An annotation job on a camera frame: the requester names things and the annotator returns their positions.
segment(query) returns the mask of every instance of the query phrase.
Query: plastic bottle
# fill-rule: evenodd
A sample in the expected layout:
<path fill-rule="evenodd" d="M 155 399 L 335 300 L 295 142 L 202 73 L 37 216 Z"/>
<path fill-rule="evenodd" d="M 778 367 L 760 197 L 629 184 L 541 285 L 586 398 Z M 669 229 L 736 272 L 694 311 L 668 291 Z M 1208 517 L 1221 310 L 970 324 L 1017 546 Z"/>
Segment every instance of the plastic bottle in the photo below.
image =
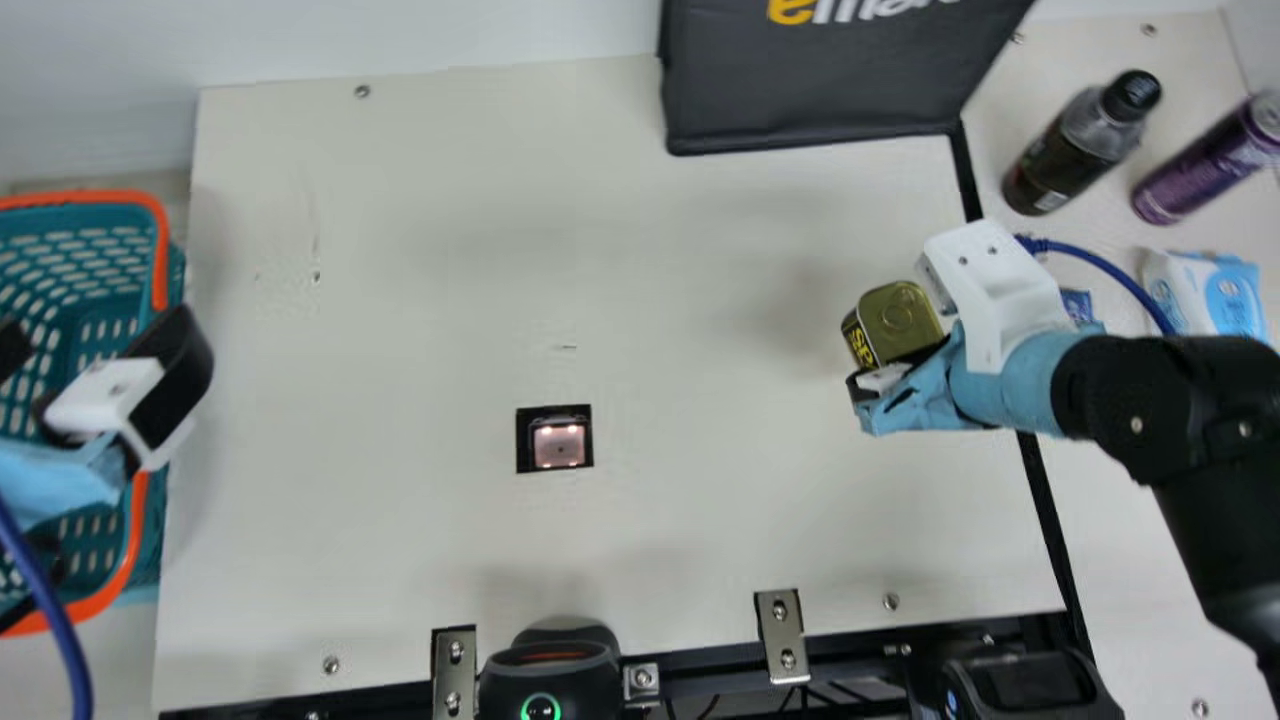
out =
<path fill-rule="evenodd" d="M 1280 92 L 1247 100 L 1133 191 L 1133 209 L 1171 225 L 1257 170 L 1280 163 Z"/>
<path fill-rule="evenodd" d="M 1160 81 L 1144 70 L 1080 91 L 1009 169 L 1009 206 L 1043 215 L 1084 192 L 1138 147 L 1160 95 Z"/>

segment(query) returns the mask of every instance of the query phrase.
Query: gold tin can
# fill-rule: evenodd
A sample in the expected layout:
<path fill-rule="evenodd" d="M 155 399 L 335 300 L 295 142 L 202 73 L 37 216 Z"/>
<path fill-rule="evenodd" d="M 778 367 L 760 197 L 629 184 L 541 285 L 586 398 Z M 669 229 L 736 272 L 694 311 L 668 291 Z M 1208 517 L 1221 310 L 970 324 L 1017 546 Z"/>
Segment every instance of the gold tin can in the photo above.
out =
<path fill-rule="evenodd" d="M 943 338 L 929 297 L 906 281 L 863 295 L 858 307 L 845 315 L 840 332 L 863 370 L 877 370 Z"/>

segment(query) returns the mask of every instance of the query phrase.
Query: square sensor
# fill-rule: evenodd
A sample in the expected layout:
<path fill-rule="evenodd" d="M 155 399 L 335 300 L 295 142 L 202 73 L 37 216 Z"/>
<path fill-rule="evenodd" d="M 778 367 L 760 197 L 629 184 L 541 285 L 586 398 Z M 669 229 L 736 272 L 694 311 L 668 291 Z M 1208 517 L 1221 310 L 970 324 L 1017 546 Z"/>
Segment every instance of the square sensor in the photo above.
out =
<path fill-rule="evenodd" d="M 516 471 L 590 468 L 591 406 L 553 405 L 516 410 Z"/>

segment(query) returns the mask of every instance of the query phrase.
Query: green light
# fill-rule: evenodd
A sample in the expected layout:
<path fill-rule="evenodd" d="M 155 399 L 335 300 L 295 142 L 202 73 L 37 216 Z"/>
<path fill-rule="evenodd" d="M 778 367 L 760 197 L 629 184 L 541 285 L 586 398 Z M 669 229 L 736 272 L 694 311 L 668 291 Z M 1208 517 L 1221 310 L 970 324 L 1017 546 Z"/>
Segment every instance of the green light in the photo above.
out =
<path fill-rule="evenodd" d="M 559 720 L 559 701 L 557 701 L 554 697 L 552 697 L 552 696 L 549 696 L 547 693 L 534 693 L 534 694 L 529 696 L 527 698 L 525 698 L 525 705 L 520 706 L 520 720 L 543 720 L 541 717 L 530 717 L 529 716 L 529 706 L 535 700 L 545 700 L 545 701 L 550 702 L 552 703 L 552 710 L 556 711 L 556 714 L 552 715 L 552 720 Z"/>

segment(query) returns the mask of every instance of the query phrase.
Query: purple spray can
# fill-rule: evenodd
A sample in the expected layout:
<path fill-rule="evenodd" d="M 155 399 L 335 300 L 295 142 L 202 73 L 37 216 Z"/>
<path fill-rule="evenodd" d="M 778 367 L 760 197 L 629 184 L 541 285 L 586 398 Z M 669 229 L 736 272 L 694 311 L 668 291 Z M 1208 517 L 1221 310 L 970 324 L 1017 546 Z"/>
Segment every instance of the purple spray can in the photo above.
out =
<path fill-rule="evenodd" d="M 1133 191 L 1133 209 L 1171 225 L 1261 168 L 1280 163 L 1280 92 L 1266 91 L 1222 118 Z"/>

